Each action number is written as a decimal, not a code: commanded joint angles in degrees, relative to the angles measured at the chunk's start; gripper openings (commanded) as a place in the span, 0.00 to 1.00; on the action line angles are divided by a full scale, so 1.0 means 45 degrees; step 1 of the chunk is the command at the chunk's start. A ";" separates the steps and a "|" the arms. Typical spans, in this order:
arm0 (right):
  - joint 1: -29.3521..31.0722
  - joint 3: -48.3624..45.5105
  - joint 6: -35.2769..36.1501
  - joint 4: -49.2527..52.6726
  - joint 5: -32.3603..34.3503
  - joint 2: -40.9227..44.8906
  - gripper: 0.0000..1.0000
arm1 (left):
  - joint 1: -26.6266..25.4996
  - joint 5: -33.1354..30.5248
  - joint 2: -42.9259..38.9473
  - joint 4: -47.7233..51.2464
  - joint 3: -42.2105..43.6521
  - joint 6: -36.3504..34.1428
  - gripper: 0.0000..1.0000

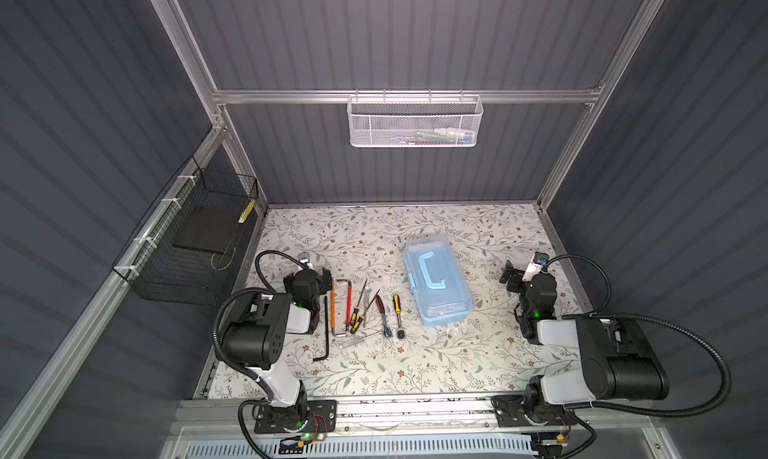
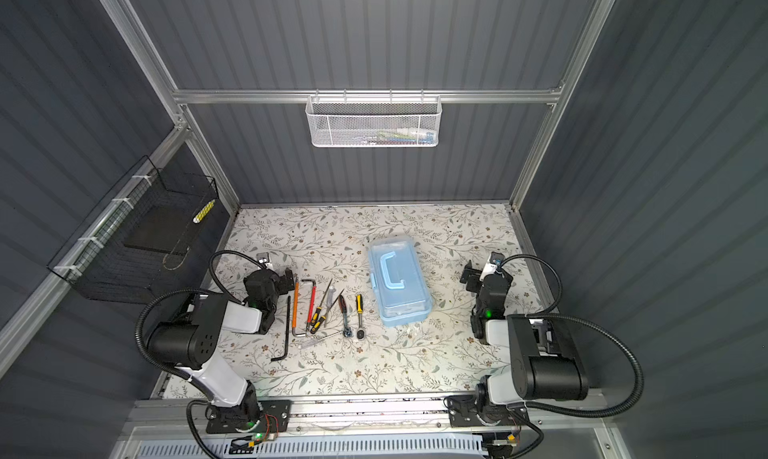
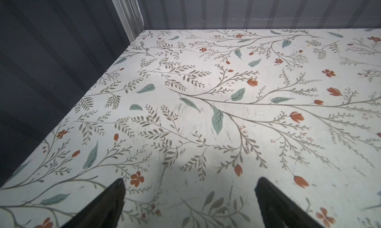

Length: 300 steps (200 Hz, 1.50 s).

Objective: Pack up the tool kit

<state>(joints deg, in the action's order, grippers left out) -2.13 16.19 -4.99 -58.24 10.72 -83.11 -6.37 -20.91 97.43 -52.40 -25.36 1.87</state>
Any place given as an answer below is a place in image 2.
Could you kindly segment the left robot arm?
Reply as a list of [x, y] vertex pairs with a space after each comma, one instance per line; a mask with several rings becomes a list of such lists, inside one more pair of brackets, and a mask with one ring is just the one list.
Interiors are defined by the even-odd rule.
[[[208, 434], [250, 434], [265, 441], [287, 430], [291, 402], [261, 401], [252, 381], [234, 371], [217, 345], [223, 331], [267, 333], [274, 323], [278, 299], [295, 289], [296, 280], [289, 269], [280, 275], [259, 268], [244, 279], [244, 285], [245, 304], [229, 300], [222, 292], [199, 288], [166, 293], [140, 313], [134, 338], [148, 362], [204, 395]], [[146, 333], [145, 321], [152, 310], [176, 296], [191, 297], [192, 309]]]

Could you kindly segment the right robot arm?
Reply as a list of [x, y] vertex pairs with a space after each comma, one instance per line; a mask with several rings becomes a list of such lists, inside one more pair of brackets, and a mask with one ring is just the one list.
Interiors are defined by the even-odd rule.
[[[557, 286], [551, 305], [535, 314], [506, 312], [512, 275], [504, 266], [515, 260], [534, 261], [551, 272]], [[586, 398], [587, 374], [568, 327], [544, 317], [554, 311], [563, 291], [559, 274], [547, 261], [532, 254], [506, 257], [493, 252], [482, 268], [467, 262], [459, 282], [475, 298], [470, 314], [474, 339], [505, 350], [510, 370], [484, 376], [471, 395], [445, 397], [452, 426], [517, 424], [527, 401]]]

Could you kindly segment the orange handled hex key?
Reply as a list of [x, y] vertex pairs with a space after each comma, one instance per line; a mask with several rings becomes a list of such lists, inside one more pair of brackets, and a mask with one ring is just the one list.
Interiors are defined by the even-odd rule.
[[292, 319], [291, 319], [291, 333], [296, 338], [301, 338], [306, 336], [306, 332], [300, 327], [300, 324], [299, 324], [300, 289], [301, 289], [301, 280], [299, 278], [296, 278], [294, 283], [294, 293], [293, 293], [293, 301], [292, 301]]

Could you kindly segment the light blue plastic toolbox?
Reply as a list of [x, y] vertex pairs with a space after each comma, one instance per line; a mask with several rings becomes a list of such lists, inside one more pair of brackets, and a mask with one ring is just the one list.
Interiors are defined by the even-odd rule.
[[415, 241], [405, 235], [381, 238], [368, 245], [370, 280], [385, 327], [424, 321], [432, 310]]

